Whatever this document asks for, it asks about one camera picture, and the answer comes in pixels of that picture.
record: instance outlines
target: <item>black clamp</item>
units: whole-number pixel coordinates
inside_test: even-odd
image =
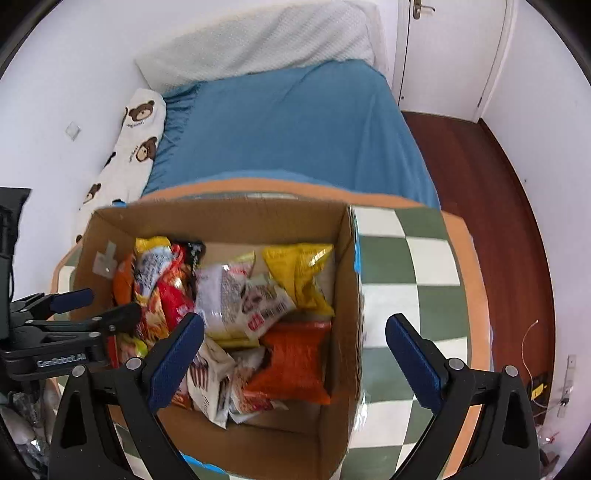
[[[47,320],[92,303],[92,290],[36,294],[10,304],[10,334],[0,345],[9,377],[16,381],[69,375],[76,365],[109,365],[105,341],[118,332],[132,332],[141,318],[135,303],[79,322]]]

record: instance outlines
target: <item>snack bag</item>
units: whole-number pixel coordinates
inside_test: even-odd
[[[190,267],[185,264],[186,248],[171,244],[167,249],[170,260],[168,254],[156,253],[152,249],[152,256],[159,257],[156,263],[165,257],[167,260],[142,311],[138,329],[138,336],[150,348],[156,341],[166,338],[184,314],[193,310],[193,301],[187,295],[186,287],[190,276]]]
[[[242,423],[253,418],[262,411],[274,410],[280,408],[286,410],[287,407],[278,400],[269,400],[268,398],[245,397],[244,387],[261,366],[265,358],[265,348],[251,348],[234,352],[232,358],[236,361],[232,384],[230,386],[230,416],[236,423]]]
[[[117,358],[120,365],[135,356],[144,358],[146,355],[148,346],[142,340],[127,333],[117,334]]]
[[[117,267],[113,276],[113,298],[117,305],[131,302],[134,290],[135,253],[131,252]]]
[[[156,282],[174,259],[170,240],[165,236],[135,240],[134,300],[142,307],[148,304]]]
[[[269,272],[284,288],[299,309],[334,316],[315,276],[324,268],[333,251],[332,245],[277,245],[263,249]]]
[[[262,337],[286,313],[296,309],[290,296],[268,274],[246,281],[236,323],[250,339]]]
[[[236,362],[211,338],[205,337],[187,371],[193,406],[225,429],[230,401],[230,378]]]
[[[271,364],[252,377],[245,397],[304,400],[330,404],[324,389],[320,346],[330,322],[281,322],[261,339],[271,351]]]
[[[189,389],[187,388],[187,377],[185,376],[178,386],[177,391],[174,393],[174,397],[171,402],[173,405],[177,405],[187,410],[191,410],[191,397],[189,396]]]
[[[187,243],[187,264],[191,271],[197,270],[203,256],[205,255],[205,244],[201,240]]]
[[[195,274],[194,312],[205,323],[205,334],[224,348],[258,346],[236,322],[241,292],[255,263],[254,252],[228,264],[198,268]]]
[[[187,247],[173,244],[174,260],[156,282],[164,319],[171,332],[185,314],[193,311],[193,299],[189,288],[191,266],[187,264]]]

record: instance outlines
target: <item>white snack bag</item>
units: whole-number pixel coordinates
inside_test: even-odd
[[[234,352],[232,358],[236,367],[230,387],[230,416],[236,423],[247,421],[259,413],[276,408],[287,410],[283,402],[267,398],[246,398],[242,390],[261,366],[265,358],[265,347]]]
[[[236,324],[240,293],[254,266],[254,252],[227,264],[197,268],[195,274],[195,313],[205,323],[205,334],[224,347],[246,346],[241,325]]]
[[[236,323],[248,338],[258,339],[295,309],[296,304],[288,293],[269,274],[261,274],[246,281]]]
[[[236,362],[211,338],[205,337],[187,371],[193,406],[225,429],[230,401],[230,378]]]

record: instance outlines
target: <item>yellow snack bag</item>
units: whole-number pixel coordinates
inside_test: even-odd
[[[165,236],[135,239],[134,300],[142,307],[156,286],[160,275],[174,259],[170,240]]]
[[[328,244],[276,245],[264,248],[262,256],[272,277],[299,309],[333,316],[335,311],[316,282],[332,251]]]

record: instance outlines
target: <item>yellow label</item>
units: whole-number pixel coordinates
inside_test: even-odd
[[[535,400],[536,398],[538,398],[542,394],[542,392],[544,391],[544,387],[545,387],[545,385],[542,383],[542,384],[538,385],[536,388],[534,388],[531,391],[531,399]]]

